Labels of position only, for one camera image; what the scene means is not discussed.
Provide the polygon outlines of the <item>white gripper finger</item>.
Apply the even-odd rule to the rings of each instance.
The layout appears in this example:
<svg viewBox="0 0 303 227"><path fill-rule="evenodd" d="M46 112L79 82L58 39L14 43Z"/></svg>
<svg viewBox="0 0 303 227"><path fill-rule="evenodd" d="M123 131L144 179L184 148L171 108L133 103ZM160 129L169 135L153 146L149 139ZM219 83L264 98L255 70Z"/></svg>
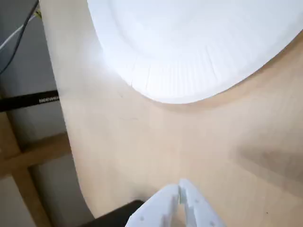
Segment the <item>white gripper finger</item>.
<svg viewBox="0 0 303 227"><path fill-rule="evenodd" d="M201 192L187 179L179 181L179 201L184 205L187 227L224 227L225 224Z"/></svg>
<svg viewBox="0 0 303 227"><path fill-rule="evenodd" d="M170 227L179 204L179 186L169 184L150 197L128 219L127 227Z"/></svg>

